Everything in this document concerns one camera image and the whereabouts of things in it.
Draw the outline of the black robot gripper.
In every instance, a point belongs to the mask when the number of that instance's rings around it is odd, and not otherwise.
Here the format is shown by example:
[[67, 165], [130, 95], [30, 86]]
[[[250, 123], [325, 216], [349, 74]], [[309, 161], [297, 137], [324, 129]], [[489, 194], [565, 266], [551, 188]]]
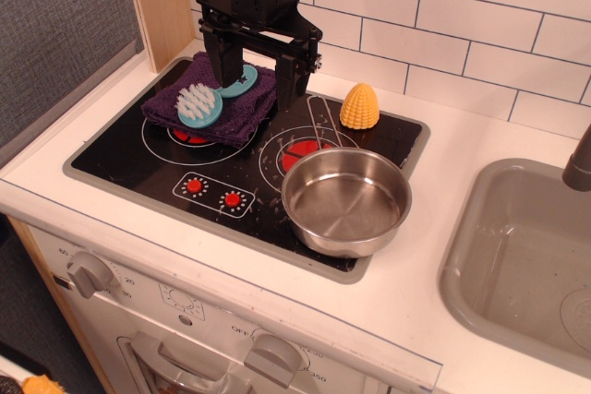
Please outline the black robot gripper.
[[196, 0], [211, 70], [227, 88], [243, 75], [243, 50], [276, 59], [279, 111], [304, 94], [308, 72], [320, 68], [322, 31], [298, 12], [299, 0]]

